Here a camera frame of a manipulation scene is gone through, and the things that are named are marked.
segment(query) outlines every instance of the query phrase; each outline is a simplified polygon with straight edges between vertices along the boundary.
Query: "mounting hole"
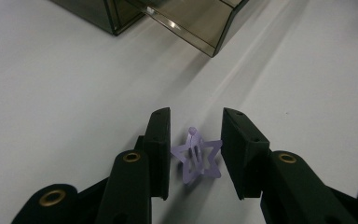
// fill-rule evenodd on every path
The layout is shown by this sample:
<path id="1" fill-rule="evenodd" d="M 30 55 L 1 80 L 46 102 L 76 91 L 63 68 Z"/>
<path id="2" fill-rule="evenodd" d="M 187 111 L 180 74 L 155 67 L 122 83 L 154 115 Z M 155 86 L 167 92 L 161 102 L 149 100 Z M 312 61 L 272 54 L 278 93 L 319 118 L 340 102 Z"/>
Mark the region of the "mounting hole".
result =
<path id="1" fill-rule="evenodd" d="M 128 221 L 127 214 L 119 213 L 113 218 L 113 224 L 126 224 Z"/>
<path id="2" fill-rule="evenodd" d="M 287 153 L 279 154 L 279 159 L 286 163 L 295 163 L 297 161 L 297 159 L 294 156 L 287 154 Z"/>
<path id="3" fill-rule="evenodd" d="M 332 217 L 332 216 L 327 216 L 324 218 L 324 221 L 327 223 L 327 224 L 340 224 L 341 221 L 339 221 L 338 218 L 336 217 Z"/>
<path id="4" fill-rule="evenodd" d="M 138 161 L 139 159 L 141 159 L 141 155 L 136 152 L 130 152 L 129 154 L 123 157 L 123 160 L 126 162 L 134 162 L 134 161 Z"/>
<path id="5" fill-rule="evenodd" d="M 62 189 L 55 189 L 49 191 L 39 199 L 39 204 L 44 207 L 52 206 L 62 201 L 62 199 L 65 198 L 65 195 L 65 191 L 63 191 Z"/>

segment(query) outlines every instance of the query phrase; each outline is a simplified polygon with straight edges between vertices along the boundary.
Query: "white tabletop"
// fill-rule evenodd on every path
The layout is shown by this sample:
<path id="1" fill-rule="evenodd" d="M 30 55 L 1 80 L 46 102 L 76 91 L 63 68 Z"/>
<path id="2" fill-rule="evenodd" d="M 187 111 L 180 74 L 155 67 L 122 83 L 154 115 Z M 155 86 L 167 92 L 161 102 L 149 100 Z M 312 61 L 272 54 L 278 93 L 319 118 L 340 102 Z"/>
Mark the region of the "white tabletop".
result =
<path id="1" fill-rule="evenodd" d="M 213 59 L 150 18 L 114 37 L 46 1 L 0 0 L 0 224 L 39 189 L 79 191 L 109 175 L 150 114 L 172 110 L 220 137 L 223 107 L 244 112 L 272 150 L 300 155 L 322 181 L 358 191 L 358 0 L 259 0 Z M 153 223 L 263 223 L 259 199 L 220 179 L 187 189 L 172 158 Z"/>

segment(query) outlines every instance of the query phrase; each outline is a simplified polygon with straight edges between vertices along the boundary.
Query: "transparent brown container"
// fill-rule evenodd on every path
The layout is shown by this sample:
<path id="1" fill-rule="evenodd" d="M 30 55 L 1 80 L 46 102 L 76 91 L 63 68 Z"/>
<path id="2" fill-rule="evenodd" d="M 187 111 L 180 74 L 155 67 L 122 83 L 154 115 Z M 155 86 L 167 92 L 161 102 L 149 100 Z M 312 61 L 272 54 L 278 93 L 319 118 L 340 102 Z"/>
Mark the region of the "transparent brown container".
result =
<path id="1" fill-rule="evenodd" d="M 112 35 L 119 35 L 144 15 L 126 0 L 51 1 Z"/>
<path id="2" fill-rule="evenodd" d="M 52 0 L 113 35 L 149 15 L 213 57 L 248 0 Z"/>
<path id="3" fill-rule="evenodd" d="M 248 0 L 127 0 L 210 57 Z"/>

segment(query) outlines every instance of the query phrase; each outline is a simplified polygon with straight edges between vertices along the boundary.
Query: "purple star-shaped object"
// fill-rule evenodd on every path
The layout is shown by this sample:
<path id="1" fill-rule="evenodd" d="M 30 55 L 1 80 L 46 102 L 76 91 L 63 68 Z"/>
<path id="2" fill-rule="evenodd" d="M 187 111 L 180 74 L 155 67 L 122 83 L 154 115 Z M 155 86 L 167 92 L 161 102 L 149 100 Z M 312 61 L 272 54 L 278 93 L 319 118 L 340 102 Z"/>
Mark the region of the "purple star-shaped object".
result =
<path id="1" fill-rule="evenodd" d="M 188 129 L 186 143 L 178 147 L 171 147 L 171 153 L 173 156 L 175 156 L 183 163 L 183 182 L 188 184 L 192 180 L 196 179 L 199 175 L 207 175 L 214 178 L 219 178 L 222 176 L 216 162 L 214 161 L 214 157 L 222 145 L 222 140 L 204 142 L 201 134 L 197 131 L 197 129 L 190 127 Z M 209 169 L 205 169 L 202 158 L 202 150 L 206 147 L 213 148 L 207 157 L 210 164 Z M 188 151 L 190 158 L 186 158 L 182 154 L 182 152 L 185 151 Z"/>

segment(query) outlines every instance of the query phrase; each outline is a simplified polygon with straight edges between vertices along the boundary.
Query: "purple star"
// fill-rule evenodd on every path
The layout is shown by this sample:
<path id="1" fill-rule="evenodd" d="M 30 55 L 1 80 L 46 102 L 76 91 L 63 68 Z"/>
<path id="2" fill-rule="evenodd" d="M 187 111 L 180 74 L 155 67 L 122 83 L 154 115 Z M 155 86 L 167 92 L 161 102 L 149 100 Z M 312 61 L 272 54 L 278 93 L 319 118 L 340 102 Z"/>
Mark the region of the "purple star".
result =
<path id="1" fill-rule="evenodd" d="M 222 145 L 222 140 L 204 142 L 202 140 L 201 134 L 197 131 L 197 129 L 190 127 L 188 129 L 186 143 L 178 147 L 171 147 L 171 153 L 173 156 L 175 156 L 183 163 L 183 182 L 188 184 L 192 180 L 196 179 L 199 175 L 207 175 L 214 178 L 219 178 L 222 176 L 216 162 L 214 161 L 214 157 Z M 205 169 L 202 160 L 202 150 L 206 147 L 213 148 L 207 157 L 210 164 L 209 169 Z M 189 152 L 190 158 L 186 158 L 182 154 L 184 151 Z"/>

